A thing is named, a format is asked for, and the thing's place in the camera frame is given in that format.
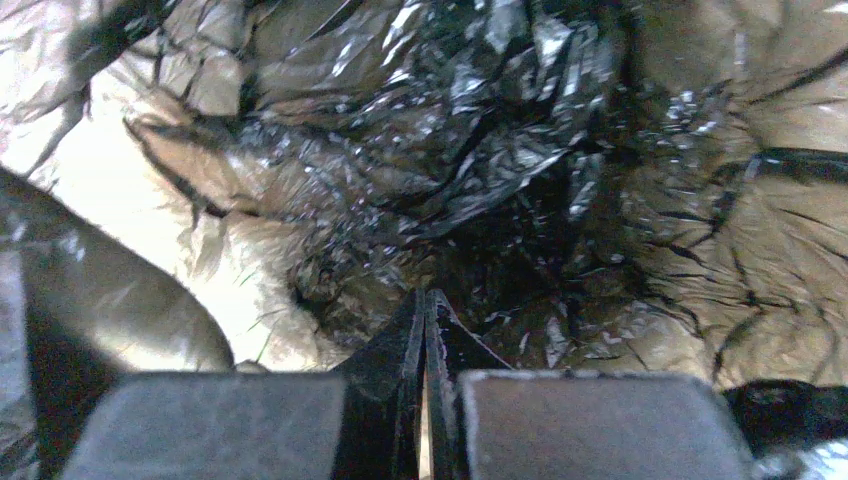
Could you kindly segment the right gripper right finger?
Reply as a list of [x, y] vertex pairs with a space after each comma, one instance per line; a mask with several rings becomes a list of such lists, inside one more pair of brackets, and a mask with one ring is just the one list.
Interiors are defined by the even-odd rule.
[[425, 296], [425, 351], [433, 477], [468, 479], [458, 376], [466, 370], [508, 369], [510, 365], [460, 322], [437, 289]]

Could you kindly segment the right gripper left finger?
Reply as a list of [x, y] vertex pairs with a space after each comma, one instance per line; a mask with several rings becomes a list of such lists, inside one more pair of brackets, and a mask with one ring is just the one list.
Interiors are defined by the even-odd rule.
[[424, 380], [425, 293], [410, 293], [362, 348], [334, 368], [346, 380], [334, 479], [416, 479]]

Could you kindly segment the black plastic trash bag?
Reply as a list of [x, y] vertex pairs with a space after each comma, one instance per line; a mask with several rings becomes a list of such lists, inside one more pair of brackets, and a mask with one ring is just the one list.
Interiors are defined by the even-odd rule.
[[847, 152], [842, 1], [5, 1], [1, 163], [185, 276], [239, 325], [336, 359], [444, 266], [487, 313], [509, 259], [593, 262], [610, 361], [847, 380], [847, 184], [756, 172]]

